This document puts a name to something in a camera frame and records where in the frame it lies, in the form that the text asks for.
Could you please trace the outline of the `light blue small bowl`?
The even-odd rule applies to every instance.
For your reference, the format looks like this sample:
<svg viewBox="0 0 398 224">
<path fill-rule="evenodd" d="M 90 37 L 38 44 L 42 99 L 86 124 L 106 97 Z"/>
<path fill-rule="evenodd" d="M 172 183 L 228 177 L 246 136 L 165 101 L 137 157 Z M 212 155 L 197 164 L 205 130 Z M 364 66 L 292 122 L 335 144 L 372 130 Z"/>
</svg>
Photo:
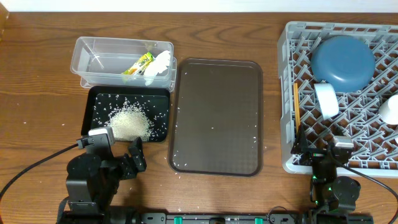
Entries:
<svg viewBox="0 0 398 224">
<path fill-rule="evenodd" d="M 329 83 L 314 84 L 323 119 L 327 120 L 339 113 L 338 100 L 334 88 Z"/>
</svg>

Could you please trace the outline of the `white cup pink inside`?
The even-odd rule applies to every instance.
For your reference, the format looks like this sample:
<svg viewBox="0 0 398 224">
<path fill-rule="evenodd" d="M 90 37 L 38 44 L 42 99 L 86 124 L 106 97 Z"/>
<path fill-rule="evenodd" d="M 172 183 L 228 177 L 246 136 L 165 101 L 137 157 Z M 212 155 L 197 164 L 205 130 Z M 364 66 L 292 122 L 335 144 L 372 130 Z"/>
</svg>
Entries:
<svg viewBox="0 0 398 224">
<path fill-rule="evenodd" d="M 383 122 L 391 125 L 398 124 L 398 95 L 391 96 L 379 108 L 379 115 Z"/>
</svg>

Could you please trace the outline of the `dark blue plate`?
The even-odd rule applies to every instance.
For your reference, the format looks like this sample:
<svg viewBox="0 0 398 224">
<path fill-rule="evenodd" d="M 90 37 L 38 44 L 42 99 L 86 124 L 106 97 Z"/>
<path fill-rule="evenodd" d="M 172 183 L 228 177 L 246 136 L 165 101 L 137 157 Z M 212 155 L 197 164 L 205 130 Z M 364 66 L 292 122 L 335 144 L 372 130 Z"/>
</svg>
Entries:
<svg viewBox="0 0 398 224">
<path fill-rule="evenodd" d="M 368 85 L 376 61 L 363 41 L 339 35 L 325 40 L 315 49 L 311 68 L 317 81 L 331 84 L 336 92 L 351 93 Z"/>
</svg>

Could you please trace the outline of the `yellow green snack wrapper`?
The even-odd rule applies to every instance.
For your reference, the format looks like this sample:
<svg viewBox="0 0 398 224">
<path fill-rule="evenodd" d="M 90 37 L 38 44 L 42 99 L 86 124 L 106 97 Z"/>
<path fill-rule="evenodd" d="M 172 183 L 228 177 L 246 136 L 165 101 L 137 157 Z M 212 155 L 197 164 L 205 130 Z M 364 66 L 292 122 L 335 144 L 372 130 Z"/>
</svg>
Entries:
<svg viewBox="0 0 398 224">
<path fill-rule="evenodd" d="M 122 75 L 139 75 L 141 74 L 152 62 L 154 56 L 147 52 L 142 55 L 129 69 L 122 72 Z"/>
</svg>

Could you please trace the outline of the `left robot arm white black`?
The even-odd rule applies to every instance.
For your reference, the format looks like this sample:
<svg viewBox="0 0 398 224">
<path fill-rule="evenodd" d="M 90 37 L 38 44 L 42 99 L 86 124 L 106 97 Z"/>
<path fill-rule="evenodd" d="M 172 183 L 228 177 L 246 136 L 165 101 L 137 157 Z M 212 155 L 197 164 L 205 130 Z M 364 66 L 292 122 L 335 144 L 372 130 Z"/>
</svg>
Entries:
<svg viewBox="0 0 398 224">
<path fill-rule="evenodd" d="M 135 179 L 146 170 L 142 139 L 136 138 L 128 153 L 115 157 L 106 134 L 77 140 L 86 152 L 67 165 L 68 197 L 58 208 L 57 223 L 130 223 L 141 222 L 132 207 L 112 206 L 122 180 Z"/>
</svg>

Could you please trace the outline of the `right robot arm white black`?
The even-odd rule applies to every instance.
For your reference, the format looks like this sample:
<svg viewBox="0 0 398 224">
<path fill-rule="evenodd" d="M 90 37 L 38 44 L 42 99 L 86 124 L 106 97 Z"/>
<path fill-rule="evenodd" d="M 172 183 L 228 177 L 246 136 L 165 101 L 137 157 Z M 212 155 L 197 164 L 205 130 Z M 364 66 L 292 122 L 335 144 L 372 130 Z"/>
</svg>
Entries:
<svg viewBox="0 0 398 224">
<path fill-rule="evenodd" d="M 299 164 L 312 168 L 310 201 L 316 207 L 305 212 L 299 223 L 348 223 L 356 208 L 361 185 L 347 176 L 338 176 L 337 168 L 348 162 L 354 144 L 348 136 L 335 136 L 324 147 L 310 147 L 301 124 L 292 154 L 301 154 Z"/>
</svg>

